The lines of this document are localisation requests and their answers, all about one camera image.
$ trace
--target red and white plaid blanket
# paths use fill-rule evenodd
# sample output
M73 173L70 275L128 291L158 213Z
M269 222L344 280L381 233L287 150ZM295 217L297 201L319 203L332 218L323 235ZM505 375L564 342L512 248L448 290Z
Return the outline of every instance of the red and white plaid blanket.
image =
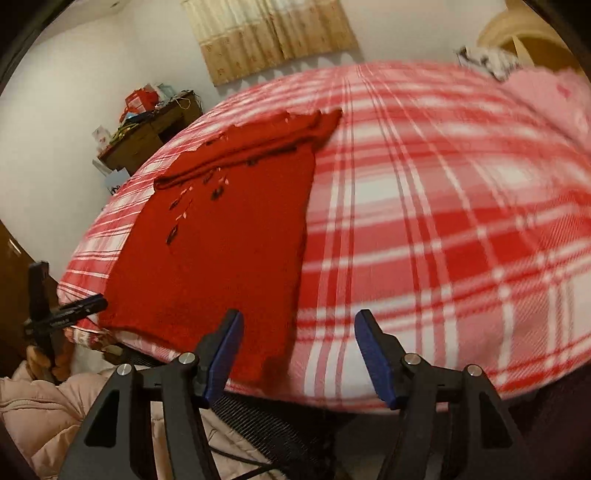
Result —
M312 70L230 97L113 197L74 252L60 300L104 292L154 177L179 153L264 112L336 107L343 119L317 154L296 343L276 398L383 408L353 333L361 308L429 362L481 365L505 396L591 358L589 158L494 80L452 65ZM100 330L79 326L79 341ZM165 361L177 355L111 334Z

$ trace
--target black clamp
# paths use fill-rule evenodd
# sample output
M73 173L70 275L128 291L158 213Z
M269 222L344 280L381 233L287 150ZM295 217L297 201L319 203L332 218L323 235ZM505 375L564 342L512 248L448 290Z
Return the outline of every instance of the black clamp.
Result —
M198 408L222 394L243 332L242 314L228 310L216 332L168 365L118 366L74 438L60 480L156 480L151 401L163 403L173 477L219 480Z
M452 415L442 480L535 478L523 438L481 367L450 370L406 353L369 310L355 316L355 336L376 393L404 415L378 479L424 479L438 402L448 402Z
M53 367L55 366L55 352L51 342L51 334L75 325L76 322L88 315L102 312L108 304L102 295L93 295L51 311L43 284L49 277L49 264L47 262L31 264L28 273L30 317L24 323L25 337L34 341L49 358Z

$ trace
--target beige curtain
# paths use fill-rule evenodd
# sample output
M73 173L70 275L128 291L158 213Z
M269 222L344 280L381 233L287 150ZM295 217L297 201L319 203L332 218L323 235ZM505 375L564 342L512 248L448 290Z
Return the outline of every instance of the beige curtain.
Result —
M357 48L339 0L182 0L214 85Z

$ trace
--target pink puffer jacket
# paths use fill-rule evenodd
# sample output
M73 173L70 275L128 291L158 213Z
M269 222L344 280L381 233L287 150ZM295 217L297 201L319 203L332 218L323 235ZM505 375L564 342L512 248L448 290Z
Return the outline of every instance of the pink puffer jacket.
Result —
M0 378L0 421L41 479L57 479L68 447L112 372L78 374L55 386L43 380L31 381L21 365L12 379ZM211 446L243 458L267 461L212 411L201 410L201 414ZM158 479L171 480L160 402L152 403L152 438ZM222 480L256 468L215 453L213 458ZM259 478L284 479L278 471L265 473Z

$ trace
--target metal handle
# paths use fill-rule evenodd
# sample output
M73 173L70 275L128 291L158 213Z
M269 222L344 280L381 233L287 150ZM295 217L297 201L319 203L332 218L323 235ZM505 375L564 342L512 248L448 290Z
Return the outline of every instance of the metal handle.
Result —
M19 257L22 255L22 250L12 241L12 238L8 239L8 248L16 253Z

